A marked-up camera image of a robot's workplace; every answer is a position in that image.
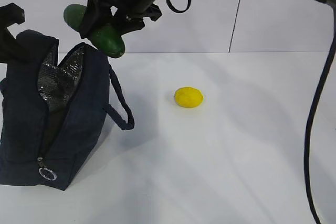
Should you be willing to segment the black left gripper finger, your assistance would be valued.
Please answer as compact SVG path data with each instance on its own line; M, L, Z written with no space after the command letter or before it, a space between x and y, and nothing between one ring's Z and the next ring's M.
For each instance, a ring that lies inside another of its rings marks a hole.
M10 26L24 22L25 12L21 7L15 3L1 6L1 63L9 63L12 60L24 63L31 61L28 51L8 30Z

